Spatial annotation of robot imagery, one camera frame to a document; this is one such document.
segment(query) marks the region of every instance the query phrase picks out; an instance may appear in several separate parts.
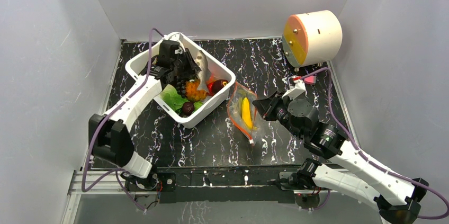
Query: white plastic basket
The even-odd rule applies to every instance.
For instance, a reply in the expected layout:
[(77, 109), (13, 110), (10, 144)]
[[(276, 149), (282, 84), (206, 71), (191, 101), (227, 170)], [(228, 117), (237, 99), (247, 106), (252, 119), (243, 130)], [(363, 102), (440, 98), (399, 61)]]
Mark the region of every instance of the white plastic basket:
[[(182, 124), (186, 128), (195, 127), (201, 120), (203, 120), (208, 114), (217, 108), (226, 98), (229, 96), (231, 86), (236, 82), (236, 75), (232, 73), (225, 65), (216, 60), (206, 50), (202, 49), (191, 39), (179, 32), (173, 32), (164, 36), (162, 40), (157, 42), (152, 48), (151, 52), (154, 55), (159, 54), (159, 45), (163, 40), (180, 40), (184, 45), (184, 48), (188, 48), (190, 53), (195, 59), (199, 50), (202, 50), (208, 59), (208, 68), (210, 72), (219, 79), (226, 79), (229, 83), (223, 87), (217, 94), (211, 97), (204, 103), (197, 111), (192, 113), (189, 117), (182, 118), (174, 110), (172, 110), (159, 96), (156, 96), (154, 100), (178, 123)], [(134, 80), (137, 79), (138, 74), (145, 68), (148, 63), (148, 50), (144, 51), (126, 63), (125, 69), (128, 74), (131, 75)]]

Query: white cylinder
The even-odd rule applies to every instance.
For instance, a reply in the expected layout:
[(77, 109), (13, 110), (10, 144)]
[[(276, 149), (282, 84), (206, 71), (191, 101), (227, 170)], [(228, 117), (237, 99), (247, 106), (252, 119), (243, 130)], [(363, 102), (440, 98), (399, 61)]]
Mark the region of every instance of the white cylinder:
[(285, 24), (284, 52), (294, 67), (332, 60), (341, 45), (342, 27), (331, 11), (291, 15)]

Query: yellow banana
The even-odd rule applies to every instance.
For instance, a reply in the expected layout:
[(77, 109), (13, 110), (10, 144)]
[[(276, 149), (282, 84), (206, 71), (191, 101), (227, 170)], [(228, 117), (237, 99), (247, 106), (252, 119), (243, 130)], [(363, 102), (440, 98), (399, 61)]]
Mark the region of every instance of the yellow banana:
[(253, 121), (251, 120), (251, 110), (249, 109), (249, 100), (244, 98), (241, 103), (241, 118), (249, 129), (253, 129)]

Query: marble table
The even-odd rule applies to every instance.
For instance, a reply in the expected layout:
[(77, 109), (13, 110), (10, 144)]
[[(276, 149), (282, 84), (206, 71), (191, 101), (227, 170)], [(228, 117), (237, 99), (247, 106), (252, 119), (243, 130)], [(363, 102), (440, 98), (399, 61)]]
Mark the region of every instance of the marble table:
[[(286, 90), (283, 79), (288, 76), (305, 75), (319, 68), (308, 66), (295, 73), (283, 56), (280, 39), (204, 40), (196, 43), (225, 64), (236, 74), (237, 82), (259, 97)], [(146, 49), (147, 42), (125, 42), (122, 45), (109, 107), (134, 84), (125, 71), (126, 62)], [(307, 85), (306, 99), (318, 108), (321, 121), (335, 125), (327, 104), (328, 76), (323, 72), (317, 76), (315, 85)], [(315, 157), (302, 147), (302, 141), (292, 137), (278, 122), (270, 122), (268, 136), (251, 146), (230, 122), (226, 107), (227, 101), (224, 101), (195, 128), (186, 129), (156, 102), (151, 102), (131, 131), (135, 149), (158, 167), (302, 164), (306, 158)], [(335, 89), (333, 109), (336, 117), (346, 125)], [(110, 167), (113, 166), (99, 159), (95, 159), (91, 166), (92, 169)]]

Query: white robotic arm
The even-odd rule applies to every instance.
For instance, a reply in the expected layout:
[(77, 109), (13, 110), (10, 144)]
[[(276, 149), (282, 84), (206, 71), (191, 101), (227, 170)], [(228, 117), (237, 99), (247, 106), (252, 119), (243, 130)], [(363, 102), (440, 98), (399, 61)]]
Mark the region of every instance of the white robotic arm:
[(89, 120), (89, 140), (98, 135), (92, 155), (128, 171), (143, 187), (154, 186), (153, 165), (135, 152), (129, 132), (144, 108), (166, 85), (176, 85), (201, 70), (179, 39), (164, 39), (159, 45), (156, 62), (148, 64), (151, 69), (144, 68), (116, 105), (103, 115), (94, 114)]
[[(394, 177), (391, 169), (356, 149), (337, 128), (319, 122), (318, 110), (304, 98), (298, 97), (305, 92), (301, 80), (289, 79), (289, 85), (290, 90), (286, 93), (276, 92), (266, 99), (253, 101), (258, 113), (267, 121), (279, 121), (294, 136), (303, 137), (304, 147), (311, 153), (348, 169), (358, 178), (307, 159), (303, 167), (297, 173), (292, 173), (289, 179), (282, 178), (285, 174), (280, 175), (281, 187), (326, 187), (378, 209), (380, 215), (390, 223), (413, 223), (420, 210), (418, 202), (426, 190)], [(428, 185), (421, 178), (417, 179), (415, 181)]]

